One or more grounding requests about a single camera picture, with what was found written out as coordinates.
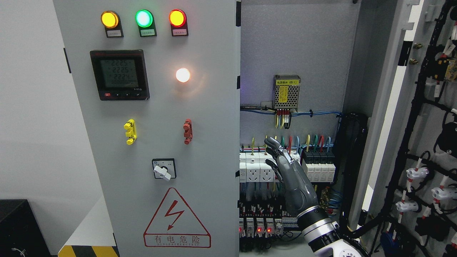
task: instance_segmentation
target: warning sign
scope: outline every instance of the warning sign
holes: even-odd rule
[[[168,189],[143,236],[148,247],[211,247],[211,235],[174,187]]]

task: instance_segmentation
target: green wire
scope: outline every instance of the green wire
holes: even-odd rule
[[[317,135],[314,136],[314,152],[317,152],[317,142],[319,142],[319,137]]]

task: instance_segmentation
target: red wire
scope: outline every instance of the red wire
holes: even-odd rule
[[[320,152],[324,151],[324,135],[321,135],[319,138],[319,141],[317,142],[317,145],[319,145],[320,142]]]

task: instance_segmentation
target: lightning bolt symbol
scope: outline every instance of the lightning bolt symbol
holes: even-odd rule
[[[177,212],[170,213],[171,210],[176,206],[177,203],[178,203],[178,201],[174,200],[173,203],[171,204],[170,208],[168,209],[167,213],[165,214],[165,217],[178,214],[178,216],[176,217],[175,221],[173,221],[173,223],[168,225],[167,231],[169,231],[170,229],[173,228],[173,224],[179,219],[179,217],[181,217],[182,213],[184,212],[184,210],[182,210],[182,211],[177,211]]]

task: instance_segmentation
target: yellow label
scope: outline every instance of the yellow label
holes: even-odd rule
[[[278,102],[287,102],[287,95],[289,93],[288,86],[279,86],[279,99]]]
[[[299,80],[276,80],[276,85],[292,85],[292,86],[297,86],[300,84]]]

